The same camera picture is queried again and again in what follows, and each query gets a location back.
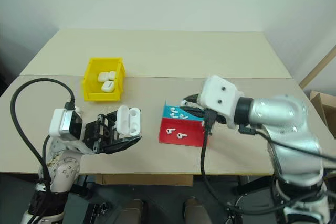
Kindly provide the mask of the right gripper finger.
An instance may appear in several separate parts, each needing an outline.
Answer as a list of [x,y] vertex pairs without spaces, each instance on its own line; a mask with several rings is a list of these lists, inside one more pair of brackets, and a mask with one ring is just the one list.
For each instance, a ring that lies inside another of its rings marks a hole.
[[205,117],[205,110],[198,107],[181,106],[180,109],[200,119]]
[[185,98],[183,99],[183,101],[185,101],[185,102],[187,102],[187,103],[194,103],[194,104],[197,104],[198,96],[199,96],[199,94],[188,95],[187,97],[185,97]]

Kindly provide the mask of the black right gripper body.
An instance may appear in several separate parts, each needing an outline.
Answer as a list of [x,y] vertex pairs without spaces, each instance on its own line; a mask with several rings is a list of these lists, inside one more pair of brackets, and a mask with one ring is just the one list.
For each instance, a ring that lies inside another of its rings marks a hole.
[[214,125],[215,122],[218,122],[219,124],[227,124],[224,116],[210,109],[204,110],[204,122],[206,125]]

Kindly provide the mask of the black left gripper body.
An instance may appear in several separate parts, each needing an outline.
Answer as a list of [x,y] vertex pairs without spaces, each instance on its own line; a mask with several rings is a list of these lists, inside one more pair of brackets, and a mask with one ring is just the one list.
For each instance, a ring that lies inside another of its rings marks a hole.
[[104,114],[99,114],[93,122],[87,123],[83,142],[93,153],[104,153],[104,147],[113,140],[119,139],[119,133],[116,128],[114,130],[106,130],[104,128]]

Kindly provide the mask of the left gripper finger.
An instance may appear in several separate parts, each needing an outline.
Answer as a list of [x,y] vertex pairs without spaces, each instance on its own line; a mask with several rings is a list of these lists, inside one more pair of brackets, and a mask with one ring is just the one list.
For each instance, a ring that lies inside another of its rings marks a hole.
[[104,116],[104,128],[106,130],[114,130],[116,128],[117,111],[108,113]]
[[124,151],[129,147],[135,145],[141,138],[141,136],[130,136],[113,140],[110,144],[104,147],[104,153],[113,154]]

